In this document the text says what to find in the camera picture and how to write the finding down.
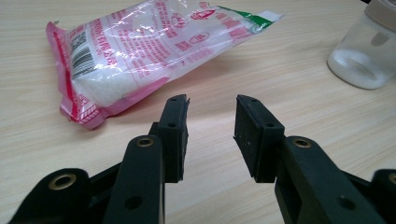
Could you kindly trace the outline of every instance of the white plastic bag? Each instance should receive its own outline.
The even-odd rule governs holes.
[[[61,111],[92,129],[279,18],[206,2],[149,0],[70,31],[50,22]]]

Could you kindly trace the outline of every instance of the plastic bag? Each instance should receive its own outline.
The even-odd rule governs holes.
[[[206,2],[150,0],[69,31],[50,22],[47,37],[64,96],[61,112],[95,128],[279,18]]]

